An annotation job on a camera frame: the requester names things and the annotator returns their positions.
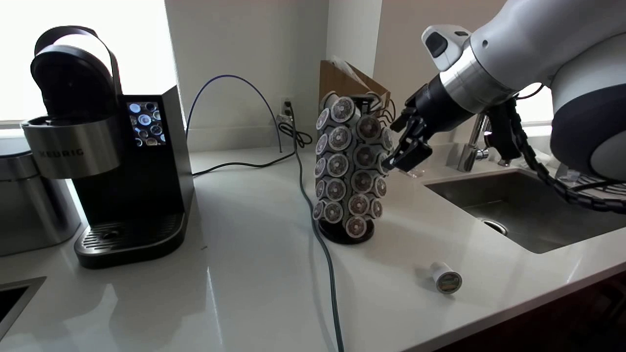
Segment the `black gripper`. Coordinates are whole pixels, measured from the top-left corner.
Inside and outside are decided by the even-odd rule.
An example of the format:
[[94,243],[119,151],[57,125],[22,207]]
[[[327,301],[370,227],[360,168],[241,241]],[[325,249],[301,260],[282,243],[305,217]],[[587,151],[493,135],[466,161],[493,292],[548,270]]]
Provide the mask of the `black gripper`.
[[401,116],[391,123],[391,129],[399,133],[399,143],[387,157],[387,168],[413,170],[432,155],[429,139],[434,133],[450,131],[468,117],[472,112],[458,106],[434,76],[407,98]]

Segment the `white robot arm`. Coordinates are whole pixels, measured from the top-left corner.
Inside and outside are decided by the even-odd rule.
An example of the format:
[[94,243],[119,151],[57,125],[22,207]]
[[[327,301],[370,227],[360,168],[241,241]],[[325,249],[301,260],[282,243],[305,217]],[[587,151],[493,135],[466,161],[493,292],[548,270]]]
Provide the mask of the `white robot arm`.
[[626,180],[626,0],[507,0],[474,31],[440,24],[421,41],[438,74],[393,121],[391,168],[415,168],[434,133],[544,82],[552,155],[577,172]]

